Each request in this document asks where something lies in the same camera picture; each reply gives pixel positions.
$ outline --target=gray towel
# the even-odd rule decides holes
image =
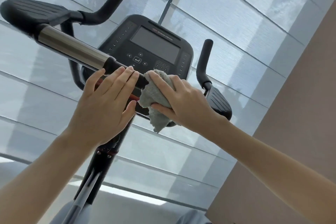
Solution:
[[[168,83],[169,86],[175,90],[173,82],[165,72],[160,70],[154,70],[154,72],[157,73]],[[145,86],[144,89],[141,90],[140,100],[138,102],[142,107],[148,107],[150,123],[154,127],[154,132],[159,133],[170,122],[170,119],[166,115],[163,115],[159,111],[153,109],[151,104],[159,103],[168,108],[171,108],[171,105],[154,84],[148,72],[145,73],[144,76],[149,83]]]

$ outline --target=exercise bike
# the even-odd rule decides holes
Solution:
[[[6,0],[0,5],[2,17],[36,42],[69,59],[73,81],[83,90],[86,80],[94,71],[104,68],[103,79],[120,66],[132,65],[140,76],[129,101],[139,100],[141,89],[148,81],[143,76],[149,70],[158,69],[167,74],[187,79],[193,60],[193,49],[184,39],[142,15],[129,15],[96,49],[74,38],[73,23],[99,25],[108,20],[123,0],[107,0],[96,12],[71,11],[60,5],[34,0]],[[217,113],[231,119],[232,110],[218,89],[212,86],[206,75],[206,67],[213,41],[204,42],[196,69],[205,97]],[[149,111],[136,105],[136,113],[149,119]],[[109,142],[99,146],[89,164],[74,200],[64,205],[52,220],[52,224],[88,223],[90,207],[104,177],[131,125]],[[170,122],[167,127],[176,124]]]

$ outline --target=cloth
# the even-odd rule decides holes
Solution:
[[[154,70],[169,86],[175,90],[174,84],[169,78],[169,76],[160,70]],[[144,89],[141,90],[140,100],[138,101],[139,105],[149,109],[149,119],[151,125],[154,127],[154,132],[159,133],[167,124],[170,122],[170,119],[160,113],[159,111],[153,109],[151,104],[159,103],[165,107],[171,108],[170,103],[166,97],[161,93],[158,87],[155,85],[148,72],[144,74],[146,80],[149,82]]]
[[[212,224],[210,220],[205,217],[204,213],[197,210],[190,210],[184,214],[176,224]]]

